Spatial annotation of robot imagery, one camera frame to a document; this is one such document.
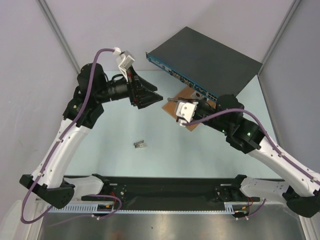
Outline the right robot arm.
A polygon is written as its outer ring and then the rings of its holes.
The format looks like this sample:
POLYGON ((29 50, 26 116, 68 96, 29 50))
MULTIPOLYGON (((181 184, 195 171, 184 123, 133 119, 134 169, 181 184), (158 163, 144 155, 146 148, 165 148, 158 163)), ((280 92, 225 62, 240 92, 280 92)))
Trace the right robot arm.
POLYGON ((281 148, 235 96, 223 95, 220 102, 218 109, 199 99, 187 103, 187 124, 202 123, 223 133, 231 147, 257 159, 281 177, 281 181, 272 181, 237 175, 230 188, 231 197, 236 201, 257 197, 279 202, 305 218, 319 213, 320 174, 281 148))

